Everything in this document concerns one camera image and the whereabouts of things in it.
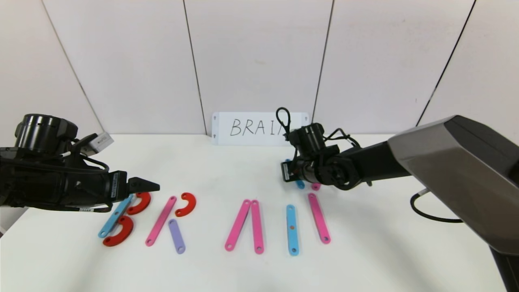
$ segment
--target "white label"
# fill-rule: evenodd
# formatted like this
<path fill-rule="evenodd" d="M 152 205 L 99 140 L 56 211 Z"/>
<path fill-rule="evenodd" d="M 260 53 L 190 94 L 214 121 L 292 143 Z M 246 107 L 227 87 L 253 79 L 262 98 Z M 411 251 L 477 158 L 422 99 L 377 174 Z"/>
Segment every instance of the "white label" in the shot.
<path fill-rule="evenodd" d="M 287 114 L 280 111 L 279 117 L 286 125 Z M 290 146 L 276 113 L 218 112 L 213 114 L 211 122 L 212 142 L 216 145 Z M 290 113 L 290 130 L 309 123 L 308 114 Z"/>
<path fill-rule="evenodd" d="M 115 198 L 117 195 L 117 188 L 119 187 L 119 173 L 114 173 L 114 178 L 112 179 L 112 194 L 110 197 Z"/>
<path fill-rule="evenodd" d="M 282 164 L 283 165 L 283 173 L 284 173 L 284 179 L 288 179 L 290 176 L 289 176 L 289 168 L 286 164 Z"/>

